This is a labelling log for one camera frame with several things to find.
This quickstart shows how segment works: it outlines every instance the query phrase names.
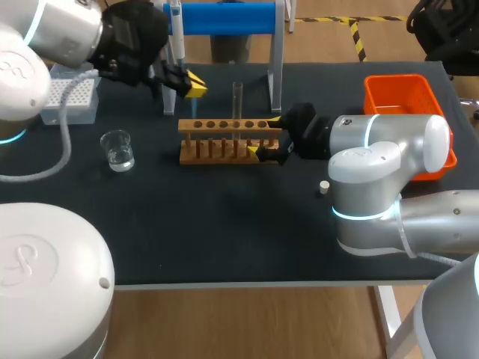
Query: wooden floor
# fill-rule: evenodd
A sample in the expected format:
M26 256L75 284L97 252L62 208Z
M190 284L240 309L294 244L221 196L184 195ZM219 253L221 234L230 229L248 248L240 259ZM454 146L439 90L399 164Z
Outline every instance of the wooden floor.
M298 0L297 16L407 16L416 3ZM359 33L369 61L424 60L404 22L361 22ZM209 38L187 37L186 54L189 63L210 63ZM253 37L250 61L268 58L269 37ZM354 62L358 56L348 26L307 22L287 33L284 60ZM454 86L460 96L479 99L478 78L455 78ZM394 288L402 317L421 290ZM380 332L367 288L116 292L106 359L384 358ZM417 349L409 356L420 357Z

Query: small white cap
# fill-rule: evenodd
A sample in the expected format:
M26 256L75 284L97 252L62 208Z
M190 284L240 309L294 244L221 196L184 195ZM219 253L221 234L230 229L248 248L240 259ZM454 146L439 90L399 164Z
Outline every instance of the small white cap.
M108 247L85 219L46 204L0 205L0 228L0 358L64 358L109 310Z
M329 182L328 181L321 181L320 182L320 193L326 194L329 190Z

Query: yellow and black tape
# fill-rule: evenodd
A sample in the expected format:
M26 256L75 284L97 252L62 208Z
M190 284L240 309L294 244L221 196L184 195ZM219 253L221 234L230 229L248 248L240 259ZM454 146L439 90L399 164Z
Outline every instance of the yellow and black tape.
M294 19L294 22L342 22L348 24L350 21L406 21L407 16L325 16L325 17L301 17Z
M351 35L353 36L356 52L358 53L359 62L367 62L366 51L359 36L358 22L350 20Z

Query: white cable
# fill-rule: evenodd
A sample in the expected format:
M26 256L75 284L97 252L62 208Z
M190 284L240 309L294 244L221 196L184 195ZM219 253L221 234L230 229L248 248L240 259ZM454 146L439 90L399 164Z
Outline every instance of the white cable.
M61 103L59 111L59 120L60 120L60 133L61 133L61 143L63 147L63 153L61 155L60 161L52 168L39 172L38 174L29 174L26 176L5 176L0 174L0 182L10 182L10 183L20 183L20 182L32 182L37 180L42 180L44 178L50 177L53 174L59 172L65 165L69 162L72 154L72 144L70 141L70 133L68 132L68 122L67 122L67 101L68 97L71 95L76 86L81 84L86 79L92 79L98 76L98 70L90 70L86 73L82 73L75 77L68 86L65 87L63 94L61 95Z
M401 242L403 243L404 251L407 253L409 258L416 258L417 256L409 246L406 231L404 230L403 218L401 217L401 208L399 204L401 198L401 193L399 193L397 195L396 201L394 202L394 217L396 218L397 230L399 231L399 237L401 238Z
M426 258L427 260L434 260L436 262L439 262L451 267L457 266L460 263L459 260L453 260L451 258L438 256L437 254L432 254L432 253L419 252L417 253L417 255L418 257L423 257L423 258Z

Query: metal stand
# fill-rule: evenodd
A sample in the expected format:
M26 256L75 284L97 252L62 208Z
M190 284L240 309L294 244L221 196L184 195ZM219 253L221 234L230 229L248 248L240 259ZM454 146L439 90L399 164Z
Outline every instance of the metal stand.
M171 48L171 41L168 39L168 44L163 49L165 53L166 61L168 65L174 64L173 50ZM163 114L173 115L174 114L174 105L177 101L177 92L166 86L162 85L162 95L163 95Z
M392 286L375 286L388 359L404 359L417 344L414 330L414 308L401 323Z
M269 53L268 84L271 112L281 112L281 85L283 82L284 57L284 0L276 0L275 33L271 36Z
M418 343L414 331L414 309L386 345L388 359L404 359Z
M290 20L290 33L294 31L294 21L296 20L296 2L297 0L284 0L286 4L287 18Z
M253 24L251 29L251 35L254 34L271 34L272 39L271 39L271 52L269 56L269 65L268 65L268 86L269 86L269 100L271 103L271 112L273 113L279 113L281 112L281 85L282 85L282 80L283 80L283 57L284 57L284 2L285 0L275 0L275 6L274 6L274 11L275 11L275 22L274 24L272 21L265 21L265 22L256 22ZM293 0L294 3L294 9L292 10L292 13L294 14L296 10L296 0ZM183 19L188 18L194 19L194 14L192 14L192 11L196 10L199 11L202 9L203 12L207 12L210 9L210 5L212 4L182 4L182 9L183 9L183 15L185 13L189 13L189 17L183 17ZM169 13L169 4L164 4L162 1L156 1L155 6L158 8L163 9L166 13ZM263 12L265 11L264 7L259 7L260 10ZM220 30L217 31L215 34L221 34L223 31L228 34L228 29L224 27L224 19L222 20L223 22L219 22L218 25L220 27ZM197 26L194 27L194 31L192 31L192 27L188 27L188 22L183 23L183 32L184 35L205 35L205 34L210 34L209 31L211 31L210 23L208 23L208 26L206 28L203 27L204 24L204 19L200 20L198 17L198 23ZM245 21L244 26L248 28L250 24L248 24L248 21ZM166 58L166 61L168 64L174 64L174 54L171 46L170 40L168 40L168 45L164 48L162 52L163 58ZM162 95L163 95L163 103L164 103L164 114L167 115L173 115L174 114L174 106L176 102L176 92L172 89L166 88L165 86L162 86Z

